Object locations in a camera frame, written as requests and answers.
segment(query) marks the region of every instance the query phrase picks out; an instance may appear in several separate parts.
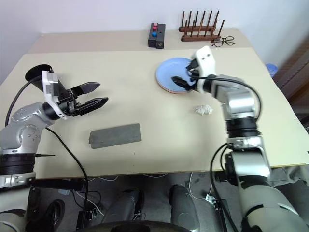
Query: table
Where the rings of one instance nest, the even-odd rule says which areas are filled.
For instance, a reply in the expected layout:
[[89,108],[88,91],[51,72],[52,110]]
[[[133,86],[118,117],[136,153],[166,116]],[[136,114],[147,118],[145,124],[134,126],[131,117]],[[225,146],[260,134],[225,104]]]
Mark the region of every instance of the table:
[[[34,51],[20,59],[0,86],[0,120],[4,125],[6,110],[25,83],[25,73],[38,64],[50,64],[66,88],[87,81],[100,82],[96,91],[80,96],[79,102],[109,97],[105,106],[85,116],[58,120],[51,126],[89,176],[206,171],[215,150],[226,142],[223,113],[216,99],[197,92],[174,95],[164,91],[155,80],[156,68],[162,61],[190,58],[196,49],[36,54]],[[258,126],[270,165],[309,163],[309,136],[255,51],[244,46],[216,48],[212,52],[217,74],[240,77],[260,93],[264,107]],[[14,111],[38,101],[44,101],[43,93],[29,86]],[[214,109],[212,115],[194,113],[195,107],[203,104]],[[91,131],[131,123],[140,123],[141,142],[90,148]],[[48,131],[42,133],[38,153],[56,156],[36,159],[37,178],[83,176],[75,161]],[[218,159],[214,168],[220,169]]]

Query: black wire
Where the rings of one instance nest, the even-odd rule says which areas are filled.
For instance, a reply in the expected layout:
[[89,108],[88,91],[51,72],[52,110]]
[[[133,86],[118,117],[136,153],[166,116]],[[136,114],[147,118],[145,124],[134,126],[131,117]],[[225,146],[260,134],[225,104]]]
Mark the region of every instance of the black wire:
[[100,204],[100,202],[101,202],[101,200],[102,200],[101,193],[99,193],[98,191],[88,191],[88,193],[91,193],[91,192],[96,192],[96,193],[100,196],[99,202],[96,204],[97,207],[98,207],[98,205]]
[[217,190],[217,188],[216,188],[216,185],[215,185],[215,183],[214,183],[214,178],[213,178],[213,175],[212,175],[212,165],[213,165],[214,158],[216,157],[216,155],[218,154],[218,152],[219,152],[223,147],[225,147],[225,146],[227,146],[227,143],[225,143],[225,144],[223,144],[221,147],[219,147],[218,150],[214,153],[214,155],[213,155],[213,157],[212,157],[212,159],[211,159],[210,178],[211,178],[211,183],[212,183],[212,186],[213,186],[213,190],[214,190],[214,192],[215,192],[215,194],[216,194],[216,198],[217,198],[218,201],[220,202],[221,207],[223,208],[223,211],[225,212],[225,215],[226,215],[228,221],[230,222],[230,224],[231,224],[231,226],[232,226],[234,232],[238,232],[238,230],[237,230],[237,228],[236,228],[236,226],[235,226],[235,224],[234,224],[234,222],[233,222],[233,219],[231,218],[231,216],[230,216],[228,210],[226,209],[226,207],[225,207],[225,205],[224,205],[224,203],[223,203],[223,201],[222,201],[222,199],[221,199],[221,197],[220,197],[220,195],[219,195],[219,193],[218,193],[218,190]]
[[70,192],[72,193],[73,198],[74,198],[74,201],[75,201],[75,203],[77,204],[77,206],[80,207],[80,208],[82,209],[83,207],[80,206],[80,205],[77,203],[77,201],[76,201],[75,194],[74,194],[73,190],[70,190]]
[[87,206],[87,198],[88,198],[88,176],[87,173],[84,169],[84,167],[82,166],[82,164],[79,162],[79,160],[76,158],[76,156],[70,151],[70,149],[66,146],[66,144],[63,142],[63,140],[60,138],[60,136],[54,132],[53,130],[46,128],[49,132],[53,133],[57,139],[61,142],[61,144],[64,146],[64,148],[67,150],[67,152],[69,152],[69,154],[73,157],[73,159],[75,159],[75,161],[77,162],[78,166],[81,168],[83,174],[84,174],[84,178],[85,178],[85,199],[84,199],[84,207],[83,207],[83,220],[82,220],[82,228],[84,228],[84,223],[85,223],[85,217],[86,217],[86,206]]
[[8,113],[6,114],[6,117],[5,117],[5,124],[4,124],[5,126],[7,126],[7,125],[9,124],[11,112],[12,112],[12,110],[13,110],[13,107],[14,107],[14,105],[15,105],[15,103],[16,103],[18,97],[19,97],[19,95],[24,91],[24,89],[25,89],[28,85],[30,85],[32,82],[38,81],[38,80],[40,80],[40,79],[41,79],[41,77],[40,77],[40,76],[37,76],[37,77],[33,78],[32,80],[28,81],[27,83],[24,84],[24,86],[21,87],[21,89],[20,89],[20,90],[18,91],[18,93],[15,95],[15,97],[14,97],[14,99],[13,99],[13,101],[12,101],[10,107],[9,107]]
[[226,81],[226,82],[233,82],[233,83],[236,83],[236,84],[239,84],[239,85],[242,85],[242,86],[245,86],[247,88],[249,88],[250,90],[252,90],[253,93],[255,93],[256,97],[257,97],[257,100],[259,102],[259,111],[258,111],[258,114],[256,116],[256,121],[258,121],[260,115],[261,115],[261,111],[262,111],[262,100],[260,98],[260,95],[257,93],[257,91],[251,87],[250,85],[244,83],[244,82],[241,82],[241,81],[237,81],[237,80],[233,80],[233,79],[226,79],[226,78],[219,78],[219,77],[199,77],[199,76],[194,76],[194,75],[190,75],[190,77],[193,79],[193,80],[212,80],[212,81]]
[[225,169],[224,169],[224,167],[223,167],[223,165],[222,165],[222,157],[223,157],[223,154],[224,154],[224,152],[225,152],[226,150],[227,150],[227,146],[224,148],[224,150],[222,151],[221,156],[220,156],[220,165],[221,165],[221,168],[222,168],[223,171],[225,171]]

